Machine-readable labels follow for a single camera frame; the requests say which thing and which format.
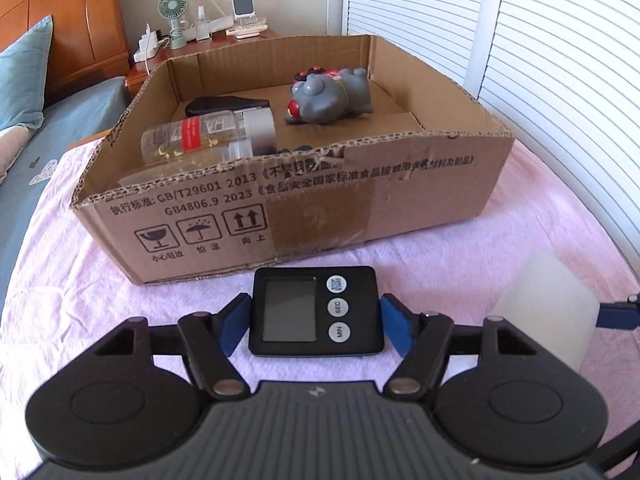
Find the open cardboard box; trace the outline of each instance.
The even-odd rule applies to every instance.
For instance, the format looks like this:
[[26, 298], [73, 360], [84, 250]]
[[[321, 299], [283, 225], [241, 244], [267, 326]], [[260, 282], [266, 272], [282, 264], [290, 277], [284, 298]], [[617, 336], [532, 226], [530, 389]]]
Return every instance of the open cardboard box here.
[[[292, 76], [368, 69], [374, 113], [284, 121]], [[203, 95], [271, 102], [278, 148], [139, 186], [140, 137]], [[462, 88], [374, 36], [276, 38], [171, 59], [100, 143], [71, 207], [135, 284], [257, 267], [481, 213], [513, 134]]]

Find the pink cloth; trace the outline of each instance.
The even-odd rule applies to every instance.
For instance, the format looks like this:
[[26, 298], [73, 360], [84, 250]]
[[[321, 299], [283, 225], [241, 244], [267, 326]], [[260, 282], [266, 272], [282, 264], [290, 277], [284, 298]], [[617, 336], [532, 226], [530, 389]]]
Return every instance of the pink cloth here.
[[[68, 209], [93, 145], [66, 153], [47, 184], [20, 250], [0, 324], [0, 478], [25, 476], [39, 457], [24, 425], [29, 396], [60, 367], [130, 316], [169, 324], [196, 310], [218, 311], [251, 292], [252, 273], [172, 285], [133, 286]], [[380, 294], [416, 312], [438, 310], [480, 324], [534, 251], [559, 257], [601, 301], [621, 300], [638, 283], [604, 229], [529, 150], [516, 143], [485, 211], [475, 219], [289, 262], [290, 266], [370, 265]], [[231, 358], [259, 380], [386, 381], [400, 359], [377, 356], [269, 359], [247, 338]], [[159, 365], [184, 376], [179, 358]], [[610, 409], [606, 438], [640, 418], [640, 332], [597, 329], [581, 373]]]

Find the figurine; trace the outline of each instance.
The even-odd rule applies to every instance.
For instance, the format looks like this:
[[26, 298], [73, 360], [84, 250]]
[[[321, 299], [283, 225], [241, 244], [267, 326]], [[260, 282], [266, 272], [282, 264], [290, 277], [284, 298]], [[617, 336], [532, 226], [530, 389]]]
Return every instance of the figurine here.
[[367, 70], [343, 68], [327, 72], [313, 67], [295, 76], [293, 100], [287, 105], [289, 124], [327, 124], [345, 116], [373, 113]]

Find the blue bed sheet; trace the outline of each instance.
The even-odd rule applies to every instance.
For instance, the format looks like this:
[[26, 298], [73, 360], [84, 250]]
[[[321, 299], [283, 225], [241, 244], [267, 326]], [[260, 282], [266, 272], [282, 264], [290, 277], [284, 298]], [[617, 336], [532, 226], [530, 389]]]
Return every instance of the blue bed sheet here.
[[48, 180], [29, 185], [74, 142], [111, 128], [130, 96], [123, 77], [103, 81], [44, 110], [44, 123], [0, 185], [0, 314], [29, 220]]

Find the white round button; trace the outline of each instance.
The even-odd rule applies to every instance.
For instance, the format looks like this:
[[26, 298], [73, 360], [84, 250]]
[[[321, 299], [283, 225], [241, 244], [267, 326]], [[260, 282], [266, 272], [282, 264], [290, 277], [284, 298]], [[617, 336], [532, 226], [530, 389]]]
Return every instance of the white round button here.
[[342, 317], [349, 311], [349, 303], [342, 298], [333, 298], [327, 303], [326, 309], [334, 317]]
[[347, 288], [347, 280], [336, 274], [326, 280], [326, 288], [329, 289], [329, 292], [334, 294], [344, 292], [344, 289]]
[[329, 337], [337, 343], [344, 343], [350, 335], [351, 329], [346, 323], [338, 322], [329, 327]]

